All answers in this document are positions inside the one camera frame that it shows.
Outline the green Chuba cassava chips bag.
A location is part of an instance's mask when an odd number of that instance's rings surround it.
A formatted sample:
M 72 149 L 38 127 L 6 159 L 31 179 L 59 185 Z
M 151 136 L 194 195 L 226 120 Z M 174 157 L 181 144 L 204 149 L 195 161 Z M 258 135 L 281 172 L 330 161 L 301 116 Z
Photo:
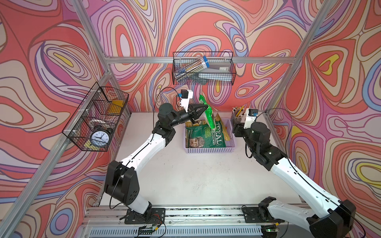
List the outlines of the green Chuba cassava chips bag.
M 214 117 L 213 117 L 213 110 L 212 110 L 211 106 L 207 103 L 207 101 L 203 95 L 199 96 L 199 101 L 200 101 L 200 103 L 207 105 L 207 109 L 204 112 L 205 117 L 206 117 L 207 124 L 209 125 L 210 129 L 214 131 L 216 129 L 216 125 L 215 125 L 215 121 L 214 121 Z

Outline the purple plastic basket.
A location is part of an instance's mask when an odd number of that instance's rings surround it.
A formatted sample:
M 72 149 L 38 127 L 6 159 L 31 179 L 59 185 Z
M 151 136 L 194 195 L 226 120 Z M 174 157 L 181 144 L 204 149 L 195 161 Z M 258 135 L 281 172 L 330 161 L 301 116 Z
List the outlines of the purple plastic basket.
M 186 153 L 230 153 L 236 147 L 232 125 L 228 119 L 216 123 L 215 130 L 207 124 L 184 128 Z

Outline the dark green Real chips bag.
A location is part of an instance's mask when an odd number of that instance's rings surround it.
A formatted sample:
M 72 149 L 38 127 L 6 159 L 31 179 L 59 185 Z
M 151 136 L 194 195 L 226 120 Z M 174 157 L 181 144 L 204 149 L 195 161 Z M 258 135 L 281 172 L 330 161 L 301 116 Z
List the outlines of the dark green Real chips bag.
M 215 122 L 216 129 L 213 131 L 208 124 L 186 127 L 187 148 L 225 148 L 225 137 L 221 122 Z

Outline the green yellow kettle chips bag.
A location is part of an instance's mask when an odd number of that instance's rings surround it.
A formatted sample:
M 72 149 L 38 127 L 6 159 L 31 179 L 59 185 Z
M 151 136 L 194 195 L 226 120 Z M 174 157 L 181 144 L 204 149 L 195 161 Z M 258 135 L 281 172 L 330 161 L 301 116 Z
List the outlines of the green yellow kettle chips bag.
M 222 118 L 220 117 L 219 114 L 214 115 L 214 121 L 215 121 L 215 122 L 221 122 L 221 124 L 222 124 L 223 127 L 224 127 L 224 129 L 223 129 L 223 134 L 224 134 L 224 137 L 225 137 L 225 143 L 226 143 L 227 141 L 230 141 L 230 136 L 229 136 L 229 134 L 228 134 L 227 127 L 226 127 L 226 125 L 223 123 Z M 200 126 L 200 125 L 205 125 L 205 124 L 194 124 L 193 126 L 190 126 L 190 127 Z

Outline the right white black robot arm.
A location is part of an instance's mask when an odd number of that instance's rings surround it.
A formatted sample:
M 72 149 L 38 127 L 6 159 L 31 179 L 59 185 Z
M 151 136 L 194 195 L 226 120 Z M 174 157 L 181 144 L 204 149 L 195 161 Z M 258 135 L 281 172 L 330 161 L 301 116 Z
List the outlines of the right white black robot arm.
M 341 201 L 305 175 L 279 148 L 270 143 L 266 124 L 253 122 L 249 127 L 238 123 L 233 134 L 245 141 L 245 154 L 254 158 L 284 182 L 304 201 L 308 209 L 267 197 L 258 204 L 259 217 L 266 222 L 283 220 L 310 231 L 315 238 L 345 238 L 355 222 L 355 205 Z

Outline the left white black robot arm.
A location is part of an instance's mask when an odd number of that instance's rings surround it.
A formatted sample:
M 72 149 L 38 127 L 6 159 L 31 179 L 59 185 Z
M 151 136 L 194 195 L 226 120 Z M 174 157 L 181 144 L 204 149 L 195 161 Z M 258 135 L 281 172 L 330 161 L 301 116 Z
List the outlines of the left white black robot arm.
M 187 121 L 195 122 L 207 109 L 205 104 L 189 104 L 186 110 L 180 111 L 176 111 L 169 103 L 161 105 L 158 121 L 147 141 L 127 158 L 109 164 L 104 193 L 138 214 L 147 213 L 152 205 L 140 195 L 141 170 L 154 155 L 171 142 L 176 134 L 175 126 Z

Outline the white notebook in basket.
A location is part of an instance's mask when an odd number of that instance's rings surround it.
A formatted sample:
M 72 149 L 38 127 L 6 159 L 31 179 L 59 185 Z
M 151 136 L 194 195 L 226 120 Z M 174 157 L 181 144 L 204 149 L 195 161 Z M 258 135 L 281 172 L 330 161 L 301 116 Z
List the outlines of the white notebook in basket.
M 229 67 L 206 68 L 198 73 L 199 78 L 207 80 L 231 81 L 233 78 Z

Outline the pencil cup with pencils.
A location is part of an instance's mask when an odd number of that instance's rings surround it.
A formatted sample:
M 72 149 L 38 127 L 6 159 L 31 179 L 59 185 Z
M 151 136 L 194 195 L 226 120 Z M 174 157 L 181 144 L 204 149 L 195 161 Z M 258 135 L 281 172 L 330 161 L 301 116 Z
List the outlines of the pencil cup with pencils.
M 231 124 L 233 127 L 242 123 L 244 113 L 245 113 L 245 106 L 233 107 L 232 116 L 231 116 Z

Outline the tube of pencils blue cap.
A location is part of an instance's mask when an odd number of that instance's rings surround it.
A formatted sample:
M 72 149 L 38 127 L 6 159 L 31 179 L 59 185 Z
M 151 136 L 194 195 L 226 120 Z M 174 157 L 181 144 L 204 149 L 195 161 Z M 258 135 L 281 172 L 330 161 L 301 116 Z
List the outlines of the tube of pencils blue cap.
M 190 79 L 194 74 L 209 68 L 209 62 L 206 56 L 197 59 L 175 59 L 174 62 L 174 80 L 182 82 Z

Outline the black alarm clock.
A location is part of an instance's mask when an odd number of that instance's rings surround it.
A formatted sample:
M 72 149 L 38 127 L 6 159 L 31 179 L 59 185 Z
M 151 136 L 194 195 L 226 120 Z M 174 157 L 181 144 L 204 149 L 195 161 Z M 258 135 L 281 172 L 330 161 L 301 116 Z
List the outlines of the black alarm clock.
M 98 148 L 108 146 L 112 140 L 113 132 L 112 128 L 103 128 L 101 125 L 95 126 L 90 135 L 90 144 Z

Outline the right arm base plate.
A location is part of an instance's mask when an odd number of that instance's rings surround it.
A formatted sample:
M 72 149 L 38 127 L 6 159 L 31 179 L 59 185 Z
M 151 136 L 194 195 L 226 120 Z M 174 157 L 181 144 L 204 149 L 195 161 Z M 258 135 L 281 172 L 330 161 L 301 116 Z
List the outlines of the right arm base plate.
M 267 197 L 262 200 L 257 207 L 248 207 L 243 205 L 241 211 L 244 214 L 246 223 L 284 223 L 282 219 L 276 219 L 271 216 L 268 207 L 269 204 L 275 201 L 275 197 Z

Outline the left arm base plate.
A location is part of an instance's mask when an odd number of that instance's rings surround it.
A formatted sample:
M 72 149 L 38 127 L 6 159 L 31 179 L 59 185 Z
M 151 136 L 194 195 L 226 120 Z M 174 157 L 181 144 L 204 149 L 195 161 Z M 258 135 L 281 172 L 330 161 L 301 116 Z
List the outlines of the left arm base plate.
M 152 224 L 155 226 L 164 223 L 165 215 L 165 208 L 151 208 L 144 214 L 139 214 L 131 209 L 128 209 L 126 215 L 120 220 L 124 220 L 124 223 L 127 225 Z

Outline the aluminium rail front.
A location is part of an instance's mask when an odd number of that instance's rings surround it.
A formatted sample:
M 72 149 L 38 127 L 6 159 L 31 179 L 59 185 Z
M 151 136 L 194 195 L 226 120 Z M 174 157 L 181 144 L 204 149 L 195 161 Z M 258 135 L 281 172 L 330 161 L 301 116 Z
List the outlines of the aluminium rail front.
M 309 229 L 263 221 L 257 207 L 156 206 L 151 215 L 106 206 L 86 212 L 76 238 L 311 238 Z

